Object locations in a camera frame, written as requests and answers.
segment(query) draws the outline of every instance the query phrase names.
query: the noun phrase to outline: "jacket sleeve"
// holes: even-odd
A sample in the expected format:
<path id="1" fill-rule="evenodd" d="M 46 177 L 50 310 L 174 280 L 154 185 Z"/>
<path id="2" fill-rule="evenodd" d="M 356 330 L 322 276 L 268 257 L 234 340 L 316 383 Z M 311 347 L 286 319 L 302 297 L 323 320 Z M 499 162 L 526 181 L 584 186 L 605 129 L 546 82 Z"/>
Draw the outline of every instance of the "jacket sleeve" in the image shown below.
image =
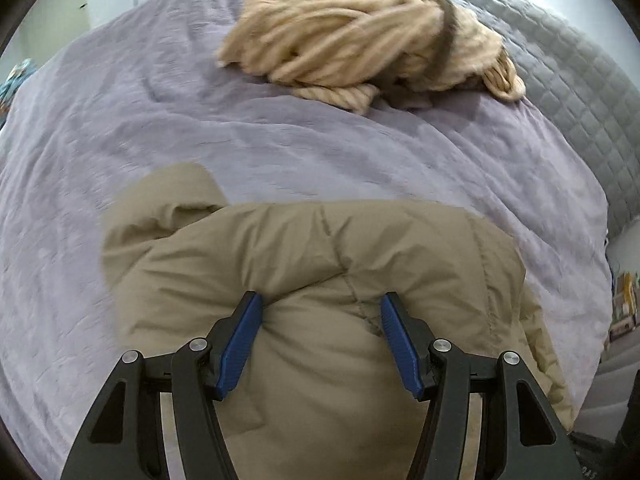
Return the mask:
<path id="1" fill-rule="evenodd" d="M 199 164 L 182 162 L 127 187 L 104 215 L 102 265 L 113 288 L 160 239 L 227 205 Z"/>

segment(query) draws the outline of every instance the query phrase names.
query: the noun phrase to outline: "gray quilted comforter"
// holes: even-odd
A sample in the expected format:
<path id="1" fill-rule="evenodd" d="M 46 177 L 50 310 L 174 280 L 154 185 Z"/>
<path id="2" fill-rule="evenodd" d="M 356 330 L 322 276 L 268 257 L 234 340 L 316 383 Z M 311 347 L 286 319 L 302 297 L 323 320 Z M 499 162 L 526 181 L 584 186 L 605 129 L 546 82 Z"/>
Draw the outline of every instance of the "gray quilted comforter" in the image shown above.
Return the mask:
<path id="1" fill-rule="evenodd" d="M 640 214 L 640 93 L 616 63 L 565 20 L 527 0 L 454 0 L 499 32 L 527 97 L 604 188 L 609 235 Z"/>
<path id="2" fill-rule="evenodd" d="M 203 164 L 233 203 L 414 197 L 489 217 L 519 244 L 579 406 L 610 316 L 607 205 L 558 129 L 526 100 L 470 91 L 415 114 L 380 101 L 363 118 L 219 69 L 240 4 L 150 0 L 17 94 L 0 136 L 0 415 L 36 471 L 59 476 L 123 350 L 101 212 L 179 160 Z"/>

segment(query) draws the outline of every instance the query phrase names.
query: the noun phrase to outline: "metal screw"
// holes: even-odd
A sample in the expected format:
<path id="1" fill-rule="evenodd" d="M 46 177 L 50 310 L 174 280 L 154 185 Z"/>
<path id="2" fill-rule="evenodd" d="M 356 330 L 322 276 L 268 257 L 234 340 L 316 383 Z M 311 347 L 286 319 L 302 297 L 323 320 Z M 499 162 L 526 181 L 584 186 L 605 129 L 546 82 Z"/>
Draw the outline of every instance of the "metal screw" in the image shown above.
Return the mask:
<path id="1" fill-rule="evenodd" d="M 127 350 L 122 354 L 122 362 L 126 364 L 130 364 L 136 361 L 138 358 L 138 352 L 135 350 Z"/>
<path id="2" fill-rule="evenodd" d="M 448 352 L 451 350 L 451 343 L 446 339 L 436 339 L 436 341 L 433 342 L 433 347 L 438 352 Z"/>
<path id="3" fill-rule="evenodd" d="M 502 358 L 510 365 L 516 365 L 520 362 L 520 356 L 516 352 L 505 352 Z"/>
<path id="4" fill-rule="evenodd" d="M 200 350 L 204 350 L 207 347 L 207 340 L 202 337 L 197 337 L 196 339 L 192 339 L 189 343 L 189 348 L 194 352 L 199 352 Z"/>

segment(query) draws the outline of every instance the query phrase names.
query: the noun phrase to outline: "colorful fabric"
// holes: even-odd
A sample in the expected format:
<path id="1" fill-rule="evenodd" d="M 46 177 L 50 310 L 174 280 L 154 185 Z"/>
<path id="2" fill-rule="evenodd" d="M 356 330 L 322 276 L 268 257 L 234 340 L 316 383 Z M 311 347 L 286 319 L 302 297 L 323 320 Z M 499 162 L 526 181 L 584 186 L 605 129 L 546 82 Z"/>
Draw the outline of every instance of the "colorful fabric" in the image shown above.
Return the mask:
<path id="1" fill-rule="evenodd" d="M 14 66 L 6 82 L 0 87 L 0 128 L 4 126 L 7 115 L 14 102 L 15 93 L 22 83 L 35 74 L 36 65 L 31 59 L 25 59 L 22 63 Z"/>

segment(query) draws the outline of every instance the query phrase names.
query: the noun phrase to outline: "lavender blanket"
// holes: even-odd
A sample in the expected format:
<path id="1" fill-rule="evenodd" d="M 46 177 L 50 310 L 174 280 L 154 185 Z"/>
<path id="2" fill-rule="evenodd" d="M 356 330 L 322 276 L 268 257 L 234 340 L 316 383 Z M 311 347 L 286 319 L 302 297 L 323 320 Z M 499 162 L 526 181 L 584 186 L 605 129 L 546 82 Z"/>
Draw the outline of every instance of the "lavender blanket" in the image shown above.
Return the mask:
<path id="1" fill-rule="evenodd" d="M 16 96 L 0 136 L 0 416 L 36 471 L 59 477 L 123 350 L 100 214 L 180 160 L 232 203 L 409 197 L 487 216 L 519 244 L 580 406 L 610 319 L 607 203 L 558 130 L 526 100 L 452 91 L 359 117 L 219 69 L 241 1 L 149 0 Z"/>

